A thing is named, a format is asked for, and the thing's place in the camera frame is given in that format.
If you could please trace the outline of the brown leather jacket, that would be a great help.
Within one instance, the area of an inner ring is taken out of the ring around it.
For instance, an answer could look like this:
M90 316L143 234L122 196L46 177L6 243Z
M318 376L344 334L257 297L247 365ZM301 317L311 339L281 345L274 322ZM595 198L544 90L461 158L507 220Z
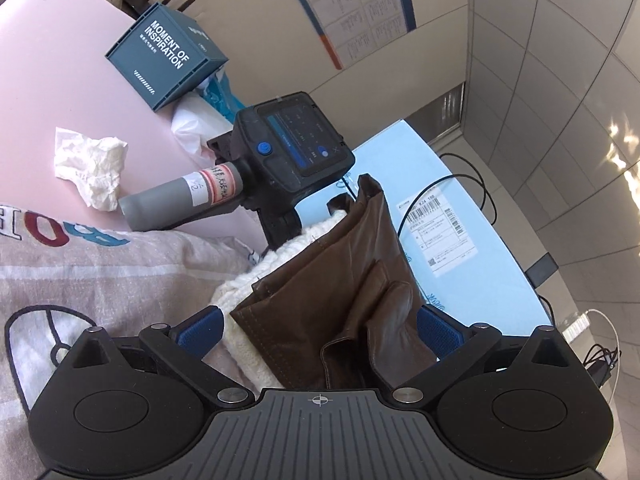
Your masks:
M436 362L381 185L363 174L358 186L329 202L345 218L231 313L284 388L393 389Z

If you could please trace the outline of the light blue foam board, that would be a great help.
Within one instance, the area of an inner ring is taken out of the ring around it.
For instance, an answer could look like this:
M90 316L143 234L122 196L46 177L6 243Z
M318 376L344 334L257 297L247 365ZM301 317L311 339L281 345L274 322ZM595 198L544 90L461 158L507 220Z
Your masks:
M464 325L488 323L526 336L550 320L536 292L480 207L406 122L354 151L343 180L300 202L304 226L329 215L330 199L368 174L384 192L393 226L424 299Z

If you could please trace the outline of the white plastic bag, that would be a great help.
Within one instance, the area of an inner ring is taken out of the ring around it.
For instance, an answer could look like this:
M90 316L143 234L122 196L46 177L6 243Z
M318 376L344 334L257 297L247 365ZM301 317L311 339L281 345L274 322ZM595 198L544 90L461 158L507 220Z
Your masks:
M207 165L215 158L207 142L230 132L236 113L243 107L221 68L178 101L171 132L186 154Z

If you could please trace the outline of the patterned pink bed sheet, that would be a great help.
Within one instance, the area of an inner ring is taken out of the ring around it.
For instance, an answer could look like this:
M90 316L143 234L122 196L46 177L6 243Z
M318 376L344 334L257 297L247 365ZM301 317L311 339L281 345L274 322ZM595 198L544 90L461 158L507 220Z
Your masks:
M99 230L2 206L2 478L40 476L27 414L86 328L129 336L178 324L253 263L233 237Z

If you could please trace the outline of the blue plastic crate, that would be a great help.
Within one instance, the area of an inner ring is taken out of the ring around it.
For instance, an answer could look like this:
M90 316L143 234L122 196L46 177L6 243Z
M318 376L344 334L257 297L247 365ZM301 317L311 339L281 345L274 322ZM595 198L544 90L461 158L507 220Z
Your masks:
M150 6L105 57L154 112L228 62L196 21L161 3Z

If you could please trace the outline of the crumpled white tissue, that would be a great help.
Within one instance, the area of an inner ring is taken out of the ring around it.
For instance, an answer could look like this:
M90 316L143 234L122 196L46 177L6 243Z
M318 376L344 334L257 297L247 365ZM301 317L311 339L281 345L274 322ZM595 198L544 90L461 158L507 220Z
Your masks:
M79 132L56 127L54 175L72 182L87 207L112 212L118 207L120 178L127 153L128 143L116 136L91 139Z

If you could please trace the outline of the pink foam board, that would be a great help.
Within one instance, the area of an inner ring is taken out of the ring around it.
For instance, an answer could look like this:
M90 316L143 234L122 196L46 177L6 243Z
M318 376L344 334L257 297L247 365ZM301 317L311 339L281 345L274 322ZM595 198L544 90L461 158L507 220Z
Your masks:
M125 194L198 169L171 133L171 108L154 113L105 57L131 23L106 0L2 3L2 204L58 221L128 228L120 212L87 207L73 183L55 177L56 128L127 142Z

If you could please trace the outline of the wall notice poster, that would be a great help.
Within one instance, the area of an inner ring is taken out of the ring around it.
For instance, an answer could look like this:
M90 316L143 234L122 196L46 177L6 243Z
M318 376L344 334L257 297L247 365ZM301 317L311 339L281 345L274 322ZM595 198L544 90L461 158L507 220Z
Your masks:
M416 29L412 0L299 0L337 70Z

